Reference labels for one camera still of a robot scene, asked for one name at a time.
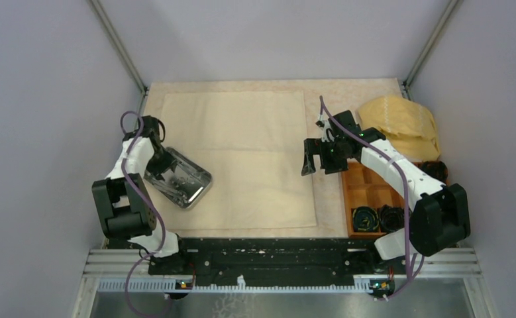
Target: metal pole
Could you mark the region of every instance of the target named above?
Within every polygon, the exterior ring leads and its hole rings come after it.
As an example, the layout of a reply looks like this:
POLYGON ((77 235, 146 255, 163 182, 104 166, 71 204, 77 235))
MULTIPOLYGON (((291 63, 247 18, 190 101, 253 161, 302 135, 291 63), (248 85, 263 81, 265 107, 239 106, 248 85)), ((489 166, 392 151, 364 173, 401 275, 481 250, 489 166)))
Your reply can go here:
POLYGON ((102 29, 107 35, 109 42, 115 49, 115 52, 121 60, 121 63, 123 63, 123 66, 127 70, 127 73, 129 73, 129 76, 133 79, 133 81, 139 88, 141 95, 144 96, 147 87, 142 82, 142 79, 140 78, 140 75, 137 69, 135 68, 135 65, 133 64, 133 61, 131 60, 129 53, 127 53, 127 50, 125 50, 125 46, 119 39, 119 35, 113 28, 113 25, 111 24, 111 21, 109 20, 109 17, 107 16, 107 13, 105 12, 103 6, 99 2, 99 0, 87 0, 87 2, 90 4, 92 11, 94 11, 94 13, 96 14, 102 29))
POLYGON ((435 47, 435 44, 437 43, 437 40, 440 38, 441 34, 443 33, 445 26, 453 16, 453 13, 456 11, 456 9, 460 6, 462 3, 462 0, 450 0, 449 4, 447 5, 447 8, 445 8, 445 11, 441 15, 441 18, 439 19, 439 22, 437 23, 437 26, 435 26, 435 29, 433 30, 433 33, 431 33, 431 36, 429 37, 427 43, 423 47, 423 50, 421 51, 419 57, 417 58, 416 62, 414 63, 414 66, 412 67, 412 70, 409 72, 408 77, 404 81, 404 88, 407 92, 409 92, 410 87, 416 80, 419 72, 421 71, 421 68, 427 61, 427 58, 429 57, 429 54, 435 47))

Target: yellow fabric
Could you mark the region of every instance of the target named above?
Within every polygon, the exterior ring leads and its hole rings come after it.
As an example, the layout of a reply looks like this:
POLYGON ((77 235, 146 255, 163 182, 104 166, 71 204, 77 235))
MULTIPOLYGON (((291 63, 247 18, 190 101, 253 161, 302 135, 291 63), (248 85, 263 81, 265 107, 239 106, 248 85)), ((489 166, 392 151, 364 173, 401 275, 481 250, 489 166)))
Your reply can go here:
POLYGON ((378 129, 412 161, 437 160, 441 154, 433 115, 420 104, 383 96, 363 104, 358 114, 363 129, 378 129))

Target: gray wall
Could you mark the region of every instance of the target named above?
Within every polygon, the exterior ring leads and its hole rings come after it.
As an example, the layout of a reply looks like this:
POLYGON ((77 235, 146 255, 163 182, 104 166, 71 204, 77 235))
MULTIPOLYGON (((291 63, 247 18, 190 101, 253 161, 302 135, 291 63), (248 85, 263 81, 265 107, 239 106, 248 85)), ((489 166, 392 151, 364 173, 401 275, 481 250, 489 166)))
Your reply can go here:
POLYGON ((405 78, 447 2, 102 1, 147 83, 405 78))
POLYGON ((502 317, 516 317, 516 1, 465 1, 413 87, 469 195, 472 237, 502 317))
POLYGON ((139 94, 86 1, 0 1, 0 317, 68 317, 139 94))

